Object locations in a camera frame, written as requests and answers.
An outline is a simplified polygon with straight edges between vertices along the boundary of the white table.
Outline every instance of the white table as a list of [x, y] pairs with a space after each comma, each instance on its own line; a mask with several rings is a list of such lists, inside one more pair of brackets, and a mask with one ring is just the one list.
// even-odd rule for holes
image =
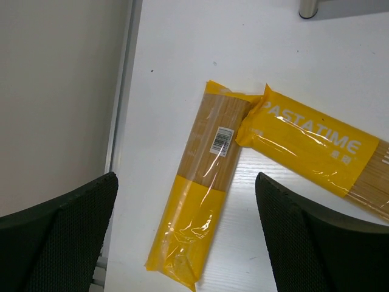
[[[312, 21], [298, 0], [143, 0], [106, 292], [188, 291], [143, 267], [205, 82], [274, 90], [389, 140], [389, 13]], [[198, 291], [276, 291], [255, 201], [265, 172], [337, 211], [376, 217], [253, 150], [241, 153]]]

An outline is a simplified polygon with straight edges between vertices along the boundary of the spaghetti package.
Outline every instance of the spaghetti package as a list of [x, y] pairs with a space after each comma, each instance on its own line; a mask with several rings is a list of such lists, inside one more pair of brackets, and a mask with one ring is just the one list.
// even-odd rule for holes
[[239, 156], [238, 128], [261, 96], [208, 82], [146, 269], [195, 291]]
[[266, 86], [236, 138], [389, 220], [389, 143]]

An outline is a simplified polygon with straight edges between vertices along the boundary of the gray wall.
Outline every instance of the gray wall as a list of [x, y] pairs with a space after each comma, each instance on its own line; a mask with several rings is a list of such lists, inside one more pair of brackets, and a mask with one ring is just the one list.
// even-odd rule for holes
[[0, 216], [103, 174], [128, 0], [0, 0]]

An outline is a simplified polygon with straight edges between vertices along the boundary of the metal post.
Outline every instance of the metal post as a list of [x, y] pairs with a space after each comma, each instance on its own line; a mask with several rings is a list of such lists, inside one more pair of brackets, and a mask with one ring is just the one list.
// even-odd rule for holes
[[300, 0], [299, 14], [302, 18], [312, 18], [317, 13], [318, 0]]

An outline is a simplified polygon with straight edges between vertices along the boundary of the white barcode label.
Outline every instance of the white barcode label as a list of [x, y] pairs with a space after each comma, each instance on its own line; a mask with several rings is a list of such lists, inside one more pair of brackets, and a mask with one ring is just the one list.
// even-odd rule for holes
[[227, 155], [227, 151], [229, 150], [232, 136], [233, 130], [219, 127], [209, 152], [225, 157]]

